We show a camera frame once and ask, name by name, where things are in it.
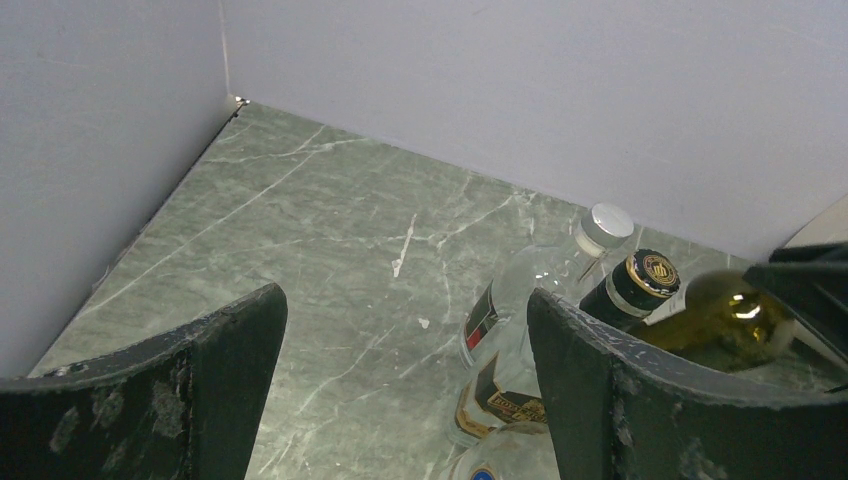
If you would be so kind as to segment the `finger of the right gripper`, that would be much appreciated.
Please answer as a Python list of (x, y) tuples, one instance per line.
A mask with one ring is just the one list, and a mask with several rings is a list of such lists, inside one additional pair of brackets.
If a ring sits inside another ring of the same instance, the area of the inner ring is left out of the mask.
[(786, 352), (745, 371), (747, 380), (799, 391), (847, 393), (847, 244), (779, 248), (743, 278), (794, 320)]

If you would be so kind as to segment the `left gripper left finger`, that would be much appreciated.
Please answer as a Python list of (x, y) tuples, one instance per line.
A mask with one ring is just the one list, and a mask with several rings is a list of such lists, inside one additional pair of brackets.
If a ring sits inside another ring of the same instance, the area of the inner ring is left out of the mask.
[(123, 349), (1, 382), (5, 479), (241, 479), (283, 343), (265, 285)]

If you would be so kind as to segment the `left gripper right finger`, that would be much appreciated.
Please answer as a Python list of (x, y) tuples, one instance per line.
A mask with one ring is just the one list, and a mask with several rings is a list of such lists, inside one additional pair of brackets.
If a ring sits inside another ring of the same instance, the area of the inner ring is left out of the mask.
[(527, 304), (562, 479), (843, 479), (847, 399), (714, 371), (545, 290)]

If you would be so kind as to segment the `green wine bottle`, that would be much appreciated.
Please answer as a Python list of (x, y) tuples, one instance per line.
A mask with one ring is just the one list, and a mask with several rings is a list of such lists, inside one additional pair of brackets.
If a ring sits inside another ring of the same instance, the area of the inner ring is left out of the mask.
[(665, 316), (628, 333), (650, 345), (713, 370), (734, 373), (783, 354), (796, 320), (778, 300), (754, 287), (741, 270), (714, 270), (688, 282), (662, 306)]

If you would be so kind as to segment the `clear bottle white label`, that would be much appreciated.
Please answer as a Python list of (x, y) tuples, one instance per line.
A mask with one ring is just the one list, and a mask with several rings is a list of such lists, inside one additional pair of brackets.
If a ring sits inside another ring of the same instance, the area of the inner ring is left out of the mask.
[(462, 453), (438, 476), (446, 480), (559, 479), (546, 424), (507, 424)]

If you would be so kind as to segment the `clear bottle gold label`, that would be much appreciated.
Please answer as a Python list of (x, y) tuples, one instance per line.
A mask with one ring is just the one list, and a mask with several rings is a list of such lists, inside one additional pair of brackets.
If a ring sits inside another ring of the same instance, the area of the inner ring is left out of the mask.
[[(537, 287), (533, 292), (543, 289), (596, 319), (628, 330), (658, 310), (680, 286), (678, 270), (667, 256), (652, 249), (638, 249), (605, 274), (576, 304), (544, 288)], [(524, 321), (506, 325), (494, 344), (470, 367), (458, 389), (447, 429), (449, 437), (463, 446), (472, 446), (507, 424), (547, 421), (529, 338), (530, 296)]]

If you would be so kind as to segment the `clear bottle silver cap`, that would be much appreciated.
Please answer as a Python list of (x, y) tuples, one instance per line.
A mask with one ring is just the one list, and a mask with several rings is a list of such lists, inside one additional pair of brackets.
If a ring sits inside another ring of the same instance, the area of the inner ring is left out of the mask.
[(506, 325), (524, 321), (537, 287), (576, 304), (603, 277), (604, 262), (620, 251), (635, 225), (622, 208), (601, 202), (572, 224), (559, 244), (530, 245), (514, 254), (485, 287), (459, 332), (463, 366), (470, 368), (494, 344)]

